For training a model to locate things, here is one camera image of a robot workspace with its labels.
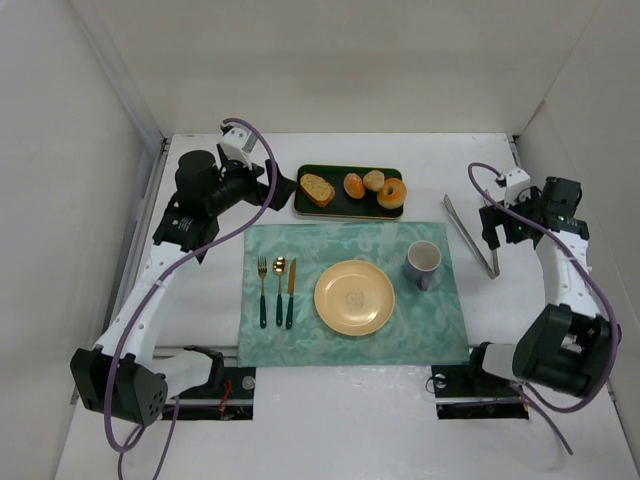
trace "mug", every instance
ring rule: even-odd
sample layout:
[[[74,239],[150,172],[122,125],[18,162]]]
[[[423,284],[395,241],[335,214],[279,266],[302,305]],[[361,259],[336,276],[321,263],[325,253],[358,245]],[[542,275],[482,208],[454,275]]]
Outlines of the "mug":
[[[431,242],[419,240],[409,247],[404,261],[404,273],[421,292],[426,292],[441,262],[440,249]]]

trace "plate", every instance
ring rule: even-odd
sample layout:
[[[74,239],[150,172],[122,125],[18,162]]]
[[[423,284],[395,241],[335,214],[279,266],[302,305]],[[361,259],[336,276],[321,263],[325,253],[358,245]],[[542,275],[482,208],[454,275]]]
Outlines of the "plate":
[[[375,265],[348,260],[329,267],[316,284],[322,321],[344,335],[369,335],[391,317],[396,302],[391,280]]]
[[[356,200],[344,191],[344,177],[348,173],[357,173],[364,177],[371,170],[380,170],[386,179],[398,178],[402,174],[395,168],[384,167],[347,167],[344,165],[303,165],[298,169],[298,183],[303,175],[311,173],[329,182],[336,189],[336,196],[326,207],[319,207],[313,203],[298,187],[293,202],[293,208],[299,215],[318,215],[322,217],[351,217],[371,218],[375,220],[395,220],[402,215],[404,207],[387,210],[378,203],[378,194],[365,190],[364,197]]]

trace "pastry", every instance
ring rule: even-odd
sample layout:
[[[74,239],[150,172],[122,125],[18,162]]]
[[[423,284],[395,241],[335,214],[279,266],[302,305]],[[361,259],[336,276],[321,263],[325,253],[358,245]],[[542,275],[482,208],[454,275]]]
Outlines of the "pastry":
[[[300,178],[300,189],[319,207],[326,207],[336,196],[336,189],[329,182],[317,175],[307,173]]]
[[[364,197],[364,185],[360,176],[356,173],[350,173],[344,177],[344,190],[352,198]]]
[[[371,170],[364,176],[362,183],[364,183],[365,188],[379,192],[384,185],[384,173],[380,170]]]
[[[390,178],[378,192],[378,203],[388,209],[400,208],[407,198],[407,186],[398,178]]]

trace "white wall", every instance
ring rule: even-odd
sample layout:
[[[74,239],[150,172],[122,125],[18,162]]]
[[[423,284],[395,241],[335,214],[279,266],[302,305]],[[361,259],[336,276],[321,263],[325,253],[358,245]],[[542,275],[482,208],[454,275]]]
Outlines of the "white wall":
[[[527,169],[583,183],[594,277],[623,339],[612,384],[640,460],[640,2],[604,0],[519,143]]]
[[[600,0],[93,3],[165,136],[521,133]]]
[[[0,476],[45,479],[141,149],[65,0],[0,1],[0,63]]]

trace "donut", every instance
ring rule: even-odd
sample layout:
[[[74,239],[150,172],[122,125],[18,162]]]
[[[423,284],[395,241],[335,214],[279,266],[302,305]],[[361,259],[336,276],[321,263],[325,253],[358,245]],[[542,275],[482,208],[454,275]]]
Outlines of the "donut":
[[[390,178],[378,192],[378,203],[387,210],[400,208],[407,198],[407,186],[398,178]]]

